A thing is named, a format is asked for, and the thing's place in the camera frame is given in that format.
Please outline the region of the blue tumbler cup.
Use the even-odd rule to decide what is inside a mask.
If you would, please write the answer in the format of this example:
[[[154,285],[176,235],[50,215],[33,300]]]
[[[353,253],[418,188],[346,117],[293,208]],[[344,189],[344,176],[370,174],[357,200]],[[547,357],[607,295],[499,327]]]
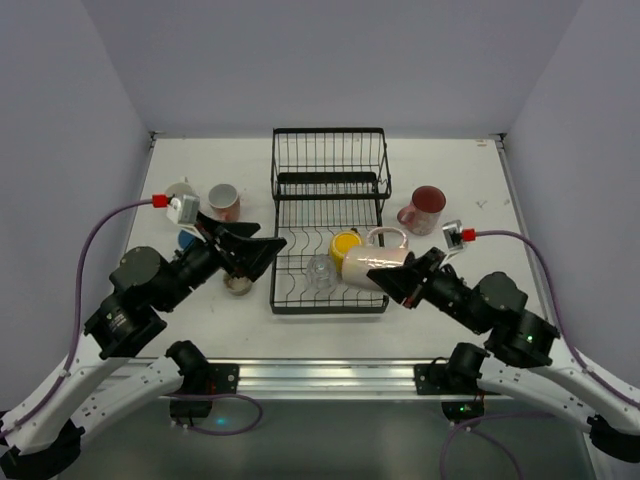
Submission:
[[[181,230],[177,237],[177,243],[181,250],[188,248],[195,240],[197,237],[186,230]]]

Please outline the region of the beige speckled cup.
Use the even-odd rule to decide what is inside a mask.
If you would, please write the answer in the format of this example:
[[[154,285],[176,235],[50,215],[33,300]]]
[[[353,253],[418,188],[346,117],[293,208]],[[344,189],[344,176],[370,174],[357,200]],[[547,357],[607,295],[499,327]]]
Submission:
[[[230,295],[244,296],[252,289],[253,282],[247,277],[233,277],[225,273],[223,286]]]

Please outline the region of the salmon floral mug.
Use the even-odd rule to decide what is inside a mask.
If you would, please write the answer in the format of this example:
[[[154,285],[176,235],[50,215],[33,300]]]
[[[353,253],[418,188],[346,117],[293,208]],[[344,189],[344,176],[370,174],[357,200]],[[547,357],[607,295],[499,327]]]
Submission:
[[[213,186],[208,192],[208,202],[216,220],[237,222],[240,218],[240,196],[237,189],[227,183]]]

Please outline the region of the pink floral mug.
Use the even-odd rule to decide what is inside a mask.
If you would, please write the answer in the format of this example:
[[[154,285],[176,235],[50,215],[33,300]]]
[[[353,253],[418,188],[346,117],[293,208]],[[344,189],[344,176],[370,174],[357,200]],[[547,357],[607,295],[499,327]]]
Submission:
[[[434,186],[420,186],[411,195],[407,206],[397,213],[397,221],[409,232],[426,236],[436,227],[446,206],[445,194]]]

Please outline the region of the iridescent pink mug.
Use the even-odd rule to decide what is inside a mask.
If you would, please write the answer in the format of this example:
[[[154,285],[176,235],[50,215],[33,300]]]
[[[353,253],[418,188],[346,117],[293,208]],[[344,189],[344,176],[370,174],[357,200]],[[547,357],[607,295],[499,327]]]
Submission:
[[[393,248],[375,245],[374,240],[385,233],[399,235],[400,245]],[[368,232],[362,245],[353,246],[347,251],[342,261],[341,278],[344,284],[352,288],[381,291],[381,288],[367,276],[369,271],[401,267],[414,257],[404,231],[395,227],[376,227]]]

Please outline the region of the white ceramic mug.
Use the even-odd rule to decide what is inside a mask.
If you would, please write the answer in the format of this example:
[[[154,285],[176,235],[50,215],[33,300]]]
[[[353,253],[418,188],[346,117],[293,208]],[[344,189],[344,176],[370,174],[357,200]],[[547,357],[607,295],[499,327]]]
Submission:
[[[177,198],[185,195],[193,196],[193,197],[198,196],[195,188],[189,182],[187,177],[181,177],[178,182],[175,182],[169,185],[165,189],[165,195],[168,198]]]

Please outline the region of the yellow mug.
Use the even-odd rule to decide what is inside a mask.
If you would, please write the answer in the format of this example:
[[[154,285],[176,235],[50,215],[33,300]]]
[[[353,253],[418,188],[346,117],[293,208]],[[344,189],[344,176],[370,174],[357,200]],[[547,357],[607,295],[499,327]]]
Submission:
[[[332,236],[329,243],[329,257],[333,260],[338,273],[342,272],[342,265],[347,253],[356,246],[361,246],[363,239],[356,228],[343,230]]]

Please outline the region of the clear glass cup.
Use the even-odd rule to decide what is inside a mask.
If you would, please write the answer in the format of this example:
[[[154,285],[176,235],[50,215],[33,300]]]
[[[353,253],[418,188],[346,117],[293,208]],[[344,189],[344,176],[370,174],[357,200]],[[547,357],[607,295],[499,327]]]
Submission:
[[[306,280],[311,289],[329,291],[337,285],[337,271],[329,255],[315,255],[306,266]]]

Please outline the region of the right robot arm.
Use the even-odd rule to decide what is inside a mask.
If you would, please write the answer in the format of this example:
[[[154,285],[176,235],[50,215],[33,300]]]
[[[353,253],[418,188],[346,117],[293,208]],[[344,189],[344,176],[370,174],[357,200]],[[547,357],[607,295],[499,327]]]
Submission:
[[[403,307],[426,301],[488,336],[481,346],[458,343],[443,364],[417,366],[417,381],[455,394],[499,393],[526,402],[572,423],[605,454],[638,462],[638,389],[613,380],[627,392],[622,400],[595,380],[598,367],[576,359],[560,331],[527,310],[527,295],[505,273],[488,274],[470,288],[444,259],[432,248],[403,266],[367,274]]]

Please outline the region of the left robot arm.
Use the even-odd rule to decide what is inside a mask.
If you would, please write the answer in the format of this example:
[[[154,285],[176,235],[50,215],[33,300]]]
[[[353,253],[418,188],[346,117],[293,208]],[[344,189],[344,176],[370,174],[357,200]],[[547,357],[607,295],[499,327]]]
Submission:
[[[220,223],[199,215],[198,238],[166,260],[157,250],[129,250],[109,280],[114,287],[84,323],[70,353],[25,400],[1,417],[9,479],[51,479],[80,455],[83,444],[159,396],[198,395],[210,382],[209,363],[189,340],[177,341],[142,373],[100,391],[167,326],[170,313],[218,270],[259,279],[286,246],[258,238],[253,222]]]

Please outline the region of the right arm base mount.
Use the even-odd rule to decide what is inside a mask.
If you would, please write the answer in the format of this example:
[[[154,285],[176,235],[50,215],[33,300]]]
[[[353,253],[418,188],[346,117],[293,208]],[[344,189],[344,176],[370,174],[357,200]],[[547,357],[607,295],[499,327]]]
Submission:
[[[413,366],[413,382],[419,396],[463,396],[463,400],[441,400],[445,418],[454,425],[471,421],[478,425],[486,413],[486,390],[478,386],[480,367],[488,358],[480,354],[477,358],[464,359],[451,356],[448,360],[437,357],[429,363]]]

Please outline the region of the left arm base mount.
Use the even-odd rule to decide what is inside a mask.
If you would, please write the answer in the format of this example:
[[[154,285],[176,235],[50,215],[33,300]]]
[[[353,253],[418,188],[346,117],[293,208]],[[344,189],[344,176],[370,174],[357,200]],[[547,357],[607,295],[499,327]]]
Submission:
[[[238,379],[238,364],[210,363],[206,371],[189,374],[177,394],[217,397],[222,394],[235,394]],[[173,421],[195,426],[202,423],[212,412],[212,409],[212,400],[172,398],[169,403],[169,416]]]

